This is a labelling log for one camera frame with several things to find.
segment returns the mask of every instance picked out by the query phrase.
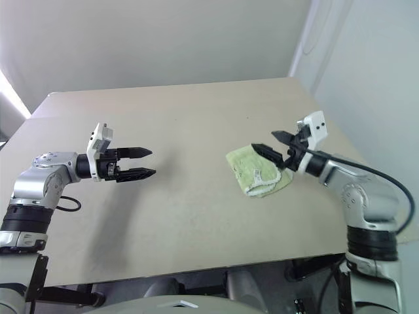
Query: folded cloth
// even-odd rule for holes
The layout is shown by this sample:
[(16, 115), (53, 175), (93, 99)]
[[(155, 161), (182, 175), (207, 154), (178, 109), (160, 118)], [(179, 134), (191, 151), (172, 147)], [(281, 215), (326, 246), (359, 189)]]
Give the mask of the folded cloth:
[(244, 194), (263, 197), (287, 186), (293, 173), (278, 170), (273, 162), (259, 156), (251, 145), (234, 150), (226, 155), (231, 169)]

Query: beige table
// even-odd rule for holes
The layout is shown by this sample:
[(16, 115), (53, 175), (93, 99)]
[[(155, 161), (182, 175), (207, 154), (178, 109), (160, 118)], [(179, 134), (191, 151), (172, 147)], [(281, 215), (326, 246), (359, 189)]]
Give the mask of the beige table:
[[(33, 157), (85, 153), (96, 123), (107, 122), (112, 147), (154, 152), (122, 166), (157, 173), (128, 183), (85, 179), (65, 189), (82, 209), (52, 217), (46, 285), (340, 253), (340, 203), (316, 178), (295, 175), (287, 188), (251, 199), (225, 160), (252, 142), (285, 152), (270, 132), (295, 131), (297, 119), (318, 109), (291, 78), (51, 94), (0, 152), (1, 214)], [(327, 125), (324, 150), (360, 160), (333, 122)], [(417, 238), (410, 228), (401, 239)]]

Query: green cloth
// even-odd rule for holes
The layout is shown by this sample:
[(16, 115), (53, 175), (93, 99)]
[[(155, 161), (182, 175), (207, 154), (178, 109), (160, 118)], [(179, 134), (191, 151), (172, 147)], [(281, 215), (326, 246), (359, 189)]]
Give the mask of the green cloth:
[(273, 162), (259, 156), (251, 145), (226, 155), (243, 193), (259, 198), (287, 186), (293, 180), (288, 169), (278, 171)]

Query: black cable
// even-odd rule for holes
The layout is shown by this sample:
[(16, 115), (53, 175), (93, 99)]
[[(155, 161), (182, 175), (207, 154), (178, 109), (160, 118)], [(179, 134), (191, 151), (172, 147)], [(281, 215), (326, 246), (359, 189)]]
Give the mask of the black cable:
[(321, 314), (321, 304), (323, 303), (323, 299), (325, 297), (327, 286), (329, 286), (330, 280), (333, 278), (333, 276), (335, 275), (335, 273), (339, 269), (339, 266), (343, 263), (345, 258), (346, 258), (345, 255), (342, 256), (342, 258), (333, 266), (330, 274), (327, 276), (326, 281), (323, 284), (323, 286), (321, 288), (321, 291), (320, 291), (319, 301), (317, 302), (317, 309), (316, 309), (317, 314)]
[(359, 168), (365, 171), (368, 171), (369, 173), (373, 173), (375, 175), (378, 175), (379, 177), (382, 177), (383, 179), (386, 179), (387, 181), (393, 183), (396, 187), (398, 187), (407, 197), (409, 203), (410, 203), (410, 209), (409, 209), (409, 214), (407, 215), (406, 221), (404, 223), (402, 223), (402, 225), (399, 227), (399, 229), (397, 229), (396, 234), (400, 234), (411, 222), (414, 216), (414, 212), (415, 212), (415, 204), (414, 204), (414, 199), (412, 194), (409, 192), (409, 190), (406, 188), (406, 186), (404, 186), (403, 184), (401, 184), (399, 181), (397, 181), (396, 179), (394, 179), (393, 177), (390, 177), (389, 175), (378, 171), (376, 169), (358, 164), (356, 162), (350, 162), (349, 160), (345, 160), (345, 159), (340, 159), (337, 157), (334, 157), (330, 154), (327, 154), (325, 152), (317, 152), (305, 147), (300, 147), (300, 146), (295, 146), (293, 145), (295, 148), (297, 149), (301, 149), (305, 152), (309, 152), (310, 154), (320, 157), (320, 158), (326, 158), (328, 160), (333, 160), (334, 162), (340, 162), (341, 164), (345, 164), (348, 166), (352, 166), (355, 168)]
[(35, 300), (31, 302), (31, 307), (29, 309), (29, 314), (35, 314)]
[(56, 209), (59, 209), (61, 211), (78, 211), (81, 208), (81, 203), (78, 200), (76, 200), (75, 198), (70, 198), (69, 196), (61, 196), (60, 198), (62, 198), (64, 200), (74, 201), (77, 204), (77, 207), (76, 208), (65, 208), (65, 207), (57, 206), (57, 207), (55, 207)]

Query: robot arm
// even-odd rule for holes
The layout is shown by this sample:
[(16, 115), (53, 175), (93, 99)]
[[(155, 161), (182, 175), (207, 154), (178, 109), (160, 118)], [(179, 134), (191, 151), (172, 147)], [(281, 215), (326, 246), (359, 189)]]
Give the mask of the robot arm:
[(348, 251), (346, 263), (340, 266), (340, 312), (403, 313), (394, 218), (399, 202), (392, 186), (353, 162), (315, 151), (327, 136), (321, 111), (297, 124), (299, 130), (295, 135), (272, 132), (289, 146), (290, 157), (286, 161), (264, 144), (252, 146), (280, 169), (287, 167), (318, 177), (321, 184), (341, 199), (348, 225)]
[(49, 152), (36, 157), (16, 180), (7, 213), (0, 227), (0, 313), (24, 313), (25, 302), (36, 299), (45, 282), (48, 257), (45, 248), (51, 216), (64, 187), (92, 177), (116, 182), (146, 179), (156, 171), (134, 168), (121, 171), (121, 158), (152, 154), (146, 148), (107, 149), (112, 130), (98, 124), (86, 154)]

